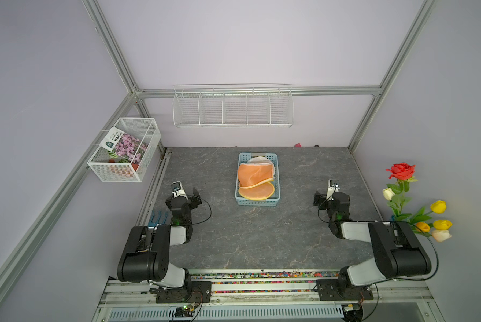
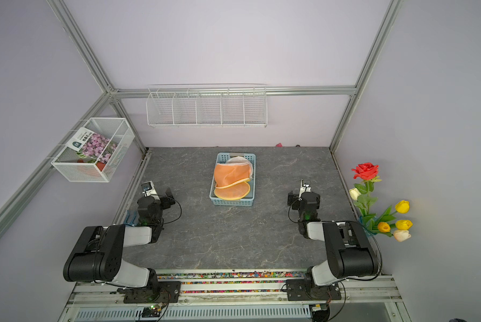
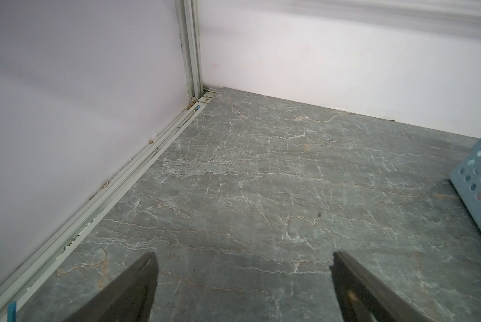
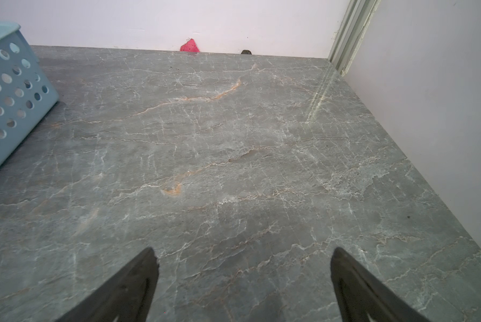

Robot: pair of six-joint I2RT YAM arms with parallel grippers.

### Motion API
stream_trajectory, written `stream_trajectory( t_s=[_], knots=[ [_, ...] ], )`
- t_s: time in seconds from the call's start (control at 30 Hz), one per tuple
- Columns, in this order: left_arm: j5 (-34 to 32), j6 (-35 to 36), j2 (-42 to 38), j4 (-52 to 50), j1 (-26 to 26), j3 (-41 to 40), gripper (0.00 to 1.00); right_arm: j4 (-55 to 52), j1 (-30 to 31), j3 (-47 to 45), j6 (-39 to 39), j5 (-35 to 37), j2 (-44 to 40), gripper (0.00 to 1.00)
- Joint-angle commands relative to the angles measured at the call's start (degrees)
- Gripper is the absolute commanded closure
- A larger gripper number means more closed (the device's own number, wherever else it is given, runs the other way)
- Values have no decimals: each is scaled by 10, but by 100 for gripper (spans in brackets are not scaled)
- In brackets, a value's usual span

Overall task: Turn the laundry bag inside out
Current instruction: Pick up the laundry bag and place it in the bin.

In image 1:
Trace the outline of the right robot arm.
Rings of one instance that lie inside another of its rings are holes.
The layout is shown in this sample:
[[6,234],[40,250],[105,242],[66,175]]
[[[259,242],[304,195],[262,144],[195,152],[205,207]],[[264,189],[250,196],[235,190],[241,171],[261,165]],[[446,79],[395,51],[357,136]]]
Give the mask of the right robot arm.
[[337,288],[365,287],[431,273],[432,261],[409,223],[353,221],[349,211],[350,196],[338,191],[315,192],[313,205],[319,211],[326,211],[326,223],[335,237],[366,242],[373,251],[372,258],[341,269]]

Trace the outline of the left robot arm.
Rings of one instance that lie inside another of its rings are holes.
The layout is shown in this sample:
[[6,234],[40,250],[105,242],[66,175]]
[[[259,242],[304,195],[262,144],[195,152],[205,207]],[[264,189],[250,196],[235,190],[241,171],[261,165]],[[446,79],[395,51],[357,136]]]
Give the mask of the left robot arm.
[[194,228],[192,210],[201,204],[202,199],[197,189],[190,195],[179,189],[166,199],[172,214],[169,224],[153,228],[133,227],[118,263],[118,280],[129,283],[154,282],[163,288],[188,287],[188,270],[173,265],[169,261],[169,251],[172,246],[190,241]]

